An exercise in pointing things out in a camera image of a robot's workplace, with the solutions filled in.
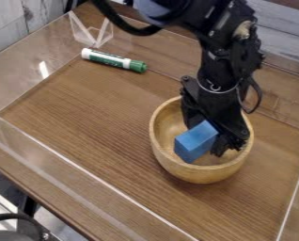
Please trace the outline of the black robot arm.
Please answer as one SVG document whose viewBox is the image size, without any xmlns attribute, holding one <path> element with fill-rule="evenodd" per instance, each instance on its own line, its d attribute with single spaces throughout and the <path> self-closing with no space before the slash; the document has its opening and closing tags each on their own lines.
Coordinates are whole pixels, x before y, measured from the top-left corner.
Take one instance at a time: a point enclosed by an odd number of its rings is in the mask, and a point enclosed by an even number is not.
<svg viewBox="0 0 299 241">
<path fill-rule="evenodd" d="M 182 116 L 187 128 L 208 121 L 218 131 L 210 153 L 240 150 L 250 139 L 244 115 L 260 105 L 263 92 L 252 74 L 264 54 L 255 10 L 246 0 L 135 0 L 155 26 L 192 32 L 203 48 L 198 76 L 182 78 Z"/>
</svg>

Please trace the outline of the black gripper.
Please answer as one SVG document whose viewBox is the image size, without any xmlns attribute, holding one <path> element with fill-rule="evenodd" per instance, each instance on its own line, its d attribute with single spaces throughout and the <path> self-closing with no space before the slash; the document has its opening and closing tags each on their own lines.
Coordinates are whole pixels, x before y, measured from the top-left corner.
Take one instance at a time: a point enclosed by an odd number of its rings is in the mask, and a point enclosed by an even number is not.
<svg viewBox="0 0 299 241">
<path fill-rule="evenodd" d="M 199 80 L 188 75 L 182 78 L 182 114 L 187 129 L 210 121 L 219 131 L 210 153 L 218 157 L 227 150 L 239 151 L 250 138 L 250 131 L 242 114 L 236 93 L 212 93 Z"/>
</svg>

